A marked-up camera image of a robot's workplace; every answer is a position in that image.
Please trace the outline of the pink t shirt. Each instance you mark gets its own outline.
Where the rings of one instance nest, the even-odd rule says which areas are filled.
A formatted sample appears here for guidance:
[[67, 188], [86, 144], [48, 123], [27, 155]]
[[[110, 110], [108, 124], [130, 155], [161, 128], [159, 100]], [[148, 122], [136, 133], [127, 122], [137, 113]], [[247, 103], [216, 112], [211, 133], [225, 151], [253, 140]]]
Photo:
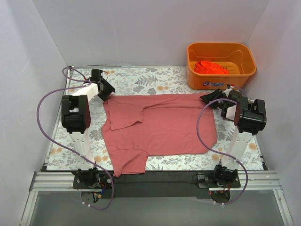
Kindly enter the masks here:
[[102, 134], [115, 176], [144, 173], [149, 156], [203, 154], [217, 142], [201, 94], [112, 96]]

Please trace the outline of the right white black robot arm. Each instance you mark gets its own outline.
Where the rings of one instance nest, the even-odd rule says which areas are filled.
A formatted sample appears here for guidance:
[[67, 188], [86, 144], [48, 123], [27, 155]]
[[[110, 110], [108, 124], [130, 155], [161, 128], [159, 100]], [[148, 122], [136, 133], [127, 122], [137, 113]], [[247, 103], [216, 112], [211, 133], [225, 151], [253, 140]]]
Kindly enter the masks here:
[[235, 130], [227, 152], [215, 166], [213, 173], [205, 176], [204, 181], [212, 181], [216, 186], [230, 186], [238, 181], [239, 161], [247, 145], [258, 132], [262, 131], [267, 122], [265, 101], [249, 100], [243, 91], [234, 90], [235, 86], [228, 86], [222, 91], [217, 89], [212, 93], [200, 97], [205, 107], [219, 108], [221, 117], [233, 122]]

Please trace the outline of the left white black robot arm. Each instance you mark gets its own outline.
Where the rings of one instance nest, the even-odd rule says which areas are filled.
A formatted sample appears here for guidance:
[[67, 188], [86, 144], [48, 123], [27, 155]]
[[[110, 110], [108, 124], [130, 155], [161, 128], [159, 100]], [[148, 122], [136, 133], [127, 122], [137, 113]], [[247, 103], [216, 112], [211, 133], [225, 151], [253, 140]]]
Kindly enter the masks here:
[[91, 76], [84, 79], [85, 87], [71, 95], [62, 96], [61, 100], [62, 126], [69, 133], [74, 151], [80, 158], [75, 175], [79, 182], [89, 188], [97, 188], [101, 181], [90, 148], [88, 129], [91, 125], [91, 114], [89, 102], [94, 97], [99, 97], [105, 101], [111, 93], [115, 92], [115, 88], [103, 77], [103, 72], [101, 69], [93, 69]]

